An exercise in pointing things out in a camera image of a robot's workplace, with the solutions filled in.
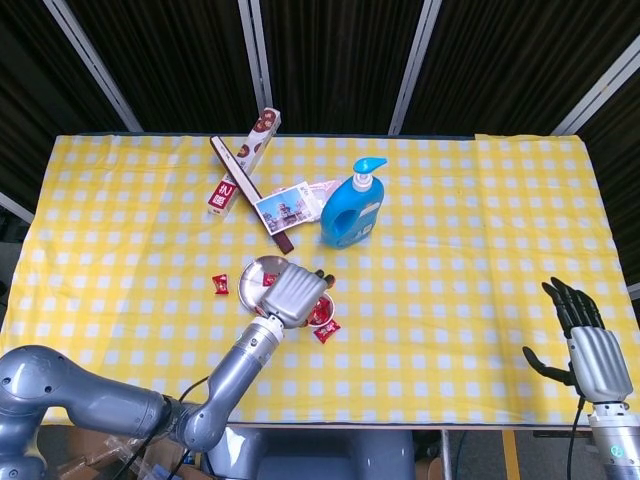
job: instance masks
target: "paper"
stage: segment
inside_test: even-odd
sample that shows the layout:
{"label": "paper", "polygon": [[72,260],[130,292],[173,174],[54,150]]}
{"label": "paper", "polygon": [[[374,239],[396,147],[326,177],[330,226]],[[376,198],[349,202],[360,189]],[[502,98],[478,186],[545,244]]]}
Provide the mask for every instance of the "paper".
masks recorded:
{"label": "paper", "polygon": [[271,235],[312,222],[322,212],[307,182],[269,195],[256,202],[255,207]]}

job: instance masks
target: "table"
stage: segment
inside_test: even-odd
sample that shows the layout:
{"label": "table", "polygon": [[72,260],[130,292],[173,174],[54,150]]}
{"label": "table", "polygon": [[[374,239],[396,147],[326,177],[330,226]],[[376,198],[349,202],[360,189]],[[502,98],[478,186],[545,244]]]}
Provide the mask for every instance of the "table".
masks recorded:
{"label": "table", "polygon": [[[57,139],[2,351],[49,345],[173,396],[220,361],[252,318],[236,296],[242,269],[278,250],[244,201],[224,221],[207,213],[223,174],[208,140]],[[242,137],[226,141],[237,150]],[[289,260],[336,275],[342,329],[325,345],[308,329],[287,332],[232,421],[569,424],[575,393],[521,353],[526,344],[546,363],[568,361],[540,288],[551,275],[594,297],[640,385],[640,335],[577,137],[277,137],[252,178],[263,193],[347,178],[362,156],[389,158],[373,235],[336,251],[319,243],[318,225],[290,231]],[[214,295],[219,273],[229,297]],[[46,420],[68,421],[61,409]]]}

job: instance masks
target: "black curtain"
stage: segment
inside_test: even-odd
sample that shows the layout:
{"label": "black curtain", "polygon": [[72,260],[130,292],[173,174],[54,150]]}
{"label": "black curtain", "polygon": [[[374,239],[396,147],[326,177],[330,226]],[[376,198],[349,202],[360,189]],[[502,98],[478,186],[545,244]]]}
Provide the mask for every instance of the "black curtain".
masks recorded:
{"label": "black curtain", "polygon": [[422,0],[263,0],[282,132],[386,134]]}
{"label": "black curtain", "polygon": [[0,191],[34,210],[57,135],[124,125],[40,0],[0,2]]}
{"label": "black curtain", "polygon": [[640,282],[640,72],[580,129],[628,285]]}
{"label": "black curtain", "polygon": [[445,0],[402,132],[547,135],[638,34],[638,1]]}
{"label": "black curtain", "polygon": [[238,2],[68,4],[144,130],[243,133],[255,122]]}

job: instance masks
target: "wrapped candy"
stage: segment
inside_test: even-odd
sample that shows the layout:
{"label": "wrapped candy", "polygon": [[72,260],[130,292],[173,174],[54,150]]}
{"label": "wrapped candy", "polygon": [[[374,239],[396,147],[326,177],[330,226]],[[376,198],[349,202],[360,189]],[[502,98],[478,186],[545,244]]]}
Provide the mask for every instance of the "wrapped candy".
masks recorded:
{"label": "wrapped candy", "polygon": [[331,320],[324,327],[314,330],[313,334],[324,344],[327,340],[329,340],[329,337],[331,337],[331,335],[336,333],[338,330],[340,330],[340,325]]}
{"label": "wrapped candy", "polygon": [[215,277],[211,277],[213,280],[213,284],[216,287],[216,295],[228,295],[229,288],[227,287],[227,274],[223,273],[222,275],[216,275]]}
{"label": "wrapped candy", "polygon": [[262,277],[262,286],[263,287],[270,287],[271,285],[273,285],[274,283],[276,283],[276,279],[278,278],[278,274],[277,273],[264,273],[264,276]]}
{"label": "wrapped candy", "polygon": [[321,327],[331,318],[331,302],[326,297],[320,297],[316,306],[313,307],[308,322],[312,327]]}

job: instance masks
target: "gray robotic arm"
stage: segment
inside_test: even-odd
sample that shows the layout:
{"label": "gray robotic arm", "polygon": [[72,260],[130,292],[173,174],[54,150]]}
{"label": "gray robotic arm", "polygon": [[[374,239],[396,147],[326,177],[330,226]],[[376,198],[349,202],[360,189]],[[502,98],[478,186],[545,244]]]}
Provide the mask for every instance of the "gray robotic arm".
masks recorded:
{"label": "gray robotic arm", "polygon": [[220,440],[229,414],[284,337],[304,324],[332,281],[289,264],[261,300],[256,317],[209,376],[202,405],[94,375],[53,349],[25,346],[0,358],[0,480],[45,475],[35,448],[49,407],[67,410],[77,426],[144,438],[168,434],[194,451]]}
{"label": "gray robotic arm", "polygon": [[571,362],[568,371],[547,367],[523,347],[527,361],[541,375],[575,387],[581,405],[593,404],[589,425],[607,478],[640,480],[640,421],[624,403],[633,386],[616,337],[587,294],[557,278],[542,287],[556,307]]}

